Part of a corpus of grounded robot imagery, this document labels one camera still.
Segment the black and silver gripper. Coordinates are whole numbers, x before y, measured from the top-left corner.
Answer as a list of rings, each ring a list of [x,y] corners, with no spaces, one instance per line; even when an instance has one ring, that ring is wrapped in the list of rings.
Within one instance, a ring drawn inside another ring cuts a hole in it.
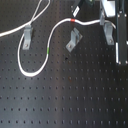
[[[110,22],[113,25],[113,39],[116,63],[127,65],[127,28],[125,0],[101,0],[100,25]]]

